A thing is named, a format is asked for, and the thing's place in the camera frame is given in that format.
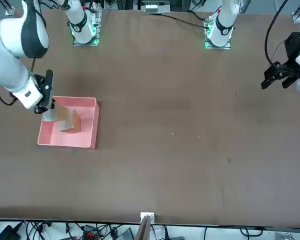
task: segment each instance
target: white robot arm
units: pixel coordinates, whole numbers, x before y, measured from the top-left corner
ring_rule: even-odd
[[[49,37],[38,0],[23,0],[22,7],[21,18],[0,20],[0,85],[30,109],[43,95],[35,76],[17,57],[42,58],[48,50]]]
[[[264,81],[261,83],[262,89],[267,89],[274,81],[283,80],[284,89],[296,83],[296,88],[300,91],[300,32],[293,32],[284,41],[288,60],[281,64],[276,61],[270,63],[270,67],[264,72]]]
[[[92,13],[88,9],[83,9],[80,0],[56,0],[60,9],[65,11],[72,34],[80,44],[88,43],[96,33],[93,32]]]
[[[79,0],[58,0],[61,9],[75,30],[79,43],[89,42],[91,32],[89,11],[84,11]],[[46,22],[38,0],[22,0],[21,18],[0,20],[0,85],[10,91],[26,109],[34,107],[41,114],[53,107],[53,72],[46,76],[29,71],[18,57],[42,58],[49,48]]]
[[[207,38],[214,46],[224,47],[229,42],[239,11],[238,0],[222,0],[220,11],[215,11],[210,17],[213,27]]]

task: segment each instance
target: metal bracket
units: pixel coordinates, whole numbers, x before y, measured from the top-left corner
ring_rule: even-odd
[[[155,223],[155,213],[141,212],[140,218],[142,219],[142,221],[140,223],[138,232],[134,237],[134,240],[149,240],[150,226]]]
[[[292,13],[292,19],[294,24],[299,24],[300,23],[300,17],[295,17],[295,13]]]
[[[150,216],[151,224],[155,224],[155,213],[154,212],[143,212],[143,211],[140,212],[140,223],[147,216]]]

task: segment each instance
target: pink plastic bin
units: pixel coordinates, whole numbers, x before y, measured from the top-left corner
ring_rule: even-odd
[[[58,130],[56,122],[41,121],[39,145],[96,148],[99,106],[94,97],[53,96],[55,101],[80,116],[81,132],[67,133]]]

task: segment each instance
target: mounting plate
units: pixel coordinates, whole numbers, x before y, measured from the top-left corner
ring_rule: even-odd
[[[209,29],[204,29],[204,48],[205,49],[225,49],[230,50],[231,49],[231,42],[230,40],[225,46],[215,46],[211,43],[211,41],[208,38],[208,35],[211,33],[211,28],[214,26],[214,20],[212,18],[207,18],[203,21],[203,26],[208,27]]]
[[[294,24],[299,24],[300,23],[300,17],[295,17],[294,12],[292,13],[292,19]]]
[[[140,223],[146,216],[150,216],[151,224],[155,224],[155,213],[154,212],[144,212],[144,211],[140,212]]]
[[[73,45],[74,46],[98,46],[99,40],[100,40],[100,28],[101,28],[101,19],[102,19],[102,9],[101,10],[92,10],[92,24],[91,24],[91,30],[94,32],[95,36],[85,44],[79,43],[72,34],[73,37]]]

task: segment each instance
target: tabletop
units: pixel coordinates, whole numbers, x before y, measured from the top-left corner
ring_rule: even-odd
[[[274,15],[240,14],[231,50],[164,16],[103,16],[99,46],[78,47],[65,15],[45,11],[34,68],[54,71],[55,95],[96,97],[97,148],[38,146],[41,116],[0,103],[0,218],[300,227],[300,92],[260,86]],[[298,31],[280,15],[270,56]]]

